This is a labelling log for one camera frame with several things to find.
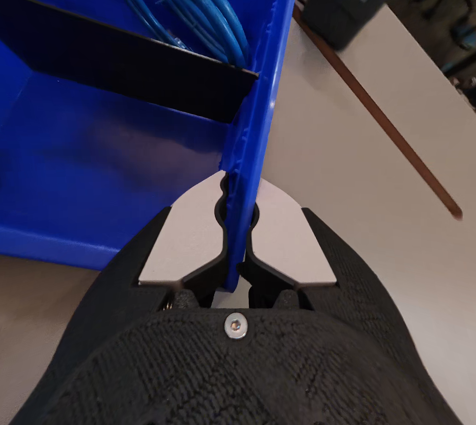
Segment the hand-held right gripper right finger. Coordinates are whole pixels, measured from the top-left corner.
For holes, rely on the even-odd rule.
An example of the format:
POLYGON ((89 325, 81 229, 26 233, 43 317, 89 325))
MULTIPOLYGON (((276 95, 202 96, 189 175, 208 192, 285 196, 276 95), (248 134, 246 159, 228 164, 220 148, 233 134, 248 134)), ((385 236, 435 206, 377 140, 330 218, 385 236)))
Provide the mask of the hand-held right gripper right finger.
POLYGON ((265 295, 337 283, 303 208, 265 179, 259 183, 238 272, 265 295))

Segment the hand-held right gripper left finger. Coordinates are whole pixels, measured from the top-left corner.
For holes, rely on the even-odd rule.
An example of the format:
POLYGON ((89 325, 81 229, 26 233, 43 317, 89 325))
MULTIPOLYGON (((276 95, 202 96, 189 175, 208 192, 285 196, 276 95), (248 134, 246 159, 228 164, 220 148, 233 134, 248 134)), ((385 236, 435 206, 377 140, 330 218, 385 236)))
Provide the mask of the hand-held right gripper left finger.
POLYGON ((228 275, 228 233, 222 218, 228 174, 217 173, 184 192, 170 207, 139 275, 141 286, 187 289, 208 297, 228 275))

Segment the blue storage bin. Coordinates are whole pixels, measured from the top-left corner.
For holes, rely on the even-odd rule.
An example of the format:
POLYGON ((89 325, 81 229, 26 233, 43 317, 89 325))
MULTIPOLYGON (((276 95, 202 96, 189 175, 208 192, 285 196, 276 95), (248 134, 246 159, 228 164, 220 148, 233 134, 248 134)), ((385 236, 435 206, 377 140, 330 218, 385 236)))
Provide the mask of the blue storage bin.
POLYGON ((229 273, 245 252, 294 0, 210 0, 200 25, 168 0, 37 0, 255 72, 229 124, 46 75, 1 41, 1 253, 102 270, 184 192, 223 170, 229 273))

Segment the black bin divider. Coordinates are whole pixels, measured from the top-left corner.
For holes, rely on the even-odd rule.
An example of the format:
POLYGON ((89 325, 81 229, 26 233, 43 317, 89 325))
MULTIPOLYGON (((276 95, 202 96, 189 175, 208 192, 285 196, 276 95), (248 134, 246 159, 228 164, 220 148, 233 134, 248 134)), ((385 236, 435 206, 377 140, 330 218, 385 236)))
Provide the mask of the black bin divider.
POLYGON ((1 41, 30 69, 229 124, 255 72, 37 0, 0 0, 1 41))

